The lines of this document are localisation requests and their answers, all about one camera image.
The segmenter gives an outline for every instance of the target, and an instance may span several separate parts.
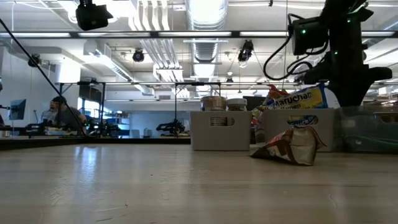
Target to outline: black pole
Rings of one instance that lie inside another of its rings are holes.
[[[105,88],[106,83],[102,83],[102,99],[101,99],[101,111],[100,111],[100,124],[99,124],[99,132],[103,134],[103,123],[104,123],[104,104],[105,104]]]
[[[62,88],[63,88],[63,83],[60,83],[60,96],[61,100],[63,101],[63,96],[62,96]],[[57,125],[61,126],[61,103],[58,103],[58,111],[57,111]]]
[[[177,135],[178,138],[178,134],[177,134],[177,86],[178,84],[175,84],[175,91],[174,91],[174,135]]]

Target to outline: jar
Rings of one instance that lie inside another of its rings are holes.
[[[243,98],[229,99],[226,104],[228,106],[228,111],[246,111],[248,101]]]
[[[226,98],[222,96],[204,96],[200,99],[202,111],[225,111]]]

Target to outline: storage bin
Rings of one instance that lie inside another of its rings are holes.
[[[196,111],[190,113],[191,147],[195,151],[248,151],[250,111]]]
[[[347,107],[339,114],[347,151],[398,152],[398,107]]]
[[[326,145],[319,151],[331,152],[335,151],[334,138],[335,138],[335,109],[291,109],[291,110],[265,110],[262,113],[262,123],[260,132],[264,132],[264,139],[257,141],[264,141],[267,143],[276,135],[283,133],[292,127],[288,123],[291,116],[315,116],[317,119],[316,124],[310,124],[311,127],[318,133],[321,141]]]

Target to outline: cardboard box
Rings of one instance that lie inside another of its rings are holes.
[[[262,129],[264,130],[265,142],[270,141],[276,135],[283,133],[292,127],[288,124],[290,116],[313,115],[318,118],[318,123],[311,125],[318,133],[321,141],[326,147],[319,151],[334,151],[334,133],[336,110],[335,109],[291,109],[291,110],[265,110],[262,113]]]
[[[248,151],[251,118],[250,111],[191,112],[192,149],[196,151]]]

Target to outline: white plastic crate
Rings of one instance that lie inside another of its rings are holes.
[[[248,151],[250,111],[196,111],[190,113],[191,147],[196,151]]]

